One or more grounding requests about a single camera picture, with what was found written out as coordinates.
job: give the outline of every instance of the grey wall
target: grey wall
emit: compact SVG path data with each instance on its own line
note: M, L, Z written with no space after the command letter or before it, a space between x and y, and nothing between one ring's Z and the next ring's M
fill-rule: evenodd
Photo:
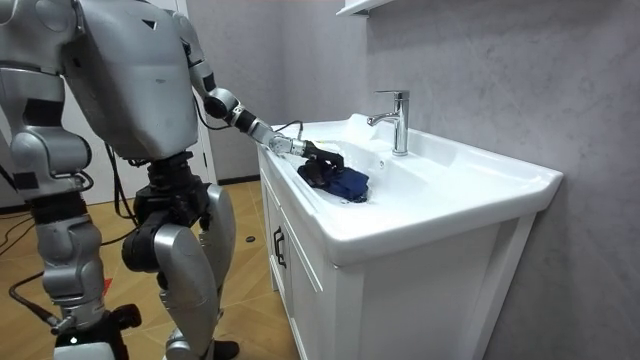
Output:
M188 8L216 83L266 122L283 123L281 3L189 0ZM211 132L210 140L218 180L258 174L256 146L247 136L227 129Z
M290 2L287 120L388 110L411 126L560 170L486 359L640 358L640 5L397 0L368 20Z

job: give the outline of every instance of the sink countertop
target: sink countertop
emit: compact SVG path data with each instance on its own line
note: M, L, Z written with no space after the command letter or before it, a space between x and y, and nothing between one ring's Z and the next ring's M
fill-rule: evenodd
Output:
M291 126L283 134L297 135ZM409 155L396 157L393 126L366 116L305 123L302 139L340 151L367 174L369 199L356 204L312 189L296 173L305 159L267 157L327 240L331 262L345 266L407 250L548 207L562 173L416 130Z

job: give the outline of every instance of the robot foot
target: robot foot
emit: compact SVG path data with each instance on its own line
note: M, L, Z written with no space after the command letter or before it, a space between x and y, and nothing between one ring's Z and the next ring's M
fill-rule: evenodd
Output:
M235 341L214 340L213 360L231 360L240 353L240 345Z

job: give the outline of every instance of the white shelf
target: white shelf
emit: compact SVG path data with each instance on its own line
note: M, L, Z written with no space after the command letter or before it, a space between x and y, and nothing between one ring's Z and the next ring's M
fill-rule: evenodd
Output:
M392 0L346 0L344 7L338 11L338 16L369 15L369 10L384 5Z

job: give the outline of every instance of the wire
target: wire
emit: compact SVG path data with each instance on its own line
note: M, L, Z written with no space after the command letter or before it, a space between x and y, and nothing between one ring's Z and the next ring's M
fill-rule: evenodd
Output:
M131 166L142 167L149 163L149 160L127 160L127 163Z
M119 238L104 242L100 246L102 247L102 246L115 244L118 241L121 241L124 238L126 238L127 236L129 236L130 234L132 234L137 229L138 228L135 228L135 229L129 231L128 233L120 236ZM29 311L31 311L34 315L36 315L40 320L42 320L43 322L47 323L49 326L53 326L58 321L58 319L52 313L50 313L46 309L42 308L40 305L35 304L35 303L25 299L20 294L18 294L18 291L17 291L19 287L32 282L33 280L41 277L42 275L44 275L44 271L40 271L39 273L33 274L33 275L29 276L28 278L22 279L22 280L18 281L17 283L11 285L11 287L9 288L9 296L13 300L15 300L18 303L20 303L22 306L26 307Z
M211 125L207 124L207 122L202 117L202 113L200 112L200 106L198 106L198 101L196 100L196 96L195 95L193 96L193 103L194 103L194 105L196 107L196 112L198 113L198 119L200 119L200 122L202 123L202 125L204 125L204 127L206 127L207 129L213 130L213 131L218 131L218 130L228 129L228 128L231 127L231 125L215 127L215 126L211 126Z
M107 156L109 157L109 162L111 163L111 170L113 171L113 208L118 214L119 217L127 220L131 220L134 226L138 226L138 220L134 215L131 207L129 207L129 203L127 202L127 197L124 195L124 188L122 187L122 182L120 181L120 174L118 173L118 164L116 163L116 155L113 152L113 149L107 144L104 143L105 149L107 150ZM120 200L122 200L124 209L127 212L127 215L123 215L120 211Z
M89 174L87 174L84 171L80 171L79 174L82 175L85 178L85 180L87 180L87 182L89 182L89 185L87 185L84 188L82 188L81 191L85 192L85 191L91 190L93 188L93 185L95 185L95 182L93 181L93 178L91 176L89 176Z
M298 140L300 140L300 138L302 138L302 130L304 128L304 123L300 120L293 120L292 122L280 127L279 129L276 129L275 131L280 132L293 124L300 124L300 128L298 129Z
M4 234L4 241L2 242L2 244L0 244L0 247L5 246L8 242L9 242L9 234L11 234L11 232L16 229L18 226L26 223L27 221L33 219L32 217L29 217L28 219L25 219L23 221L20 221L19 223L13 225L5 234Z
M20 215L13 215L13 216L7 216L4 218L0 218L0 220L8 220L8 219L15 219L17 217L23 217L23 216L27 216L29 215L29 213L24 213L24 214L20 214Z
M22 238L24 238L24 237L25 237L25 235L27 235L27 233L28 233L31 229L33 229L35 226L36 226L36 224L31 224L31 226L29 226L29 227L27 228L27 230L25 230L25 231L22 233L22 235L20 235L20 236L16 239L16 241L12 242L12 243L11 243L11 245L7 246L4 250L2 250L2 251L0 252L0 256L4 255L4 254L5 254L7 251L9 251L9 250L10 250L10 249L15 245L15 244L17 244L20 240L22 240Z

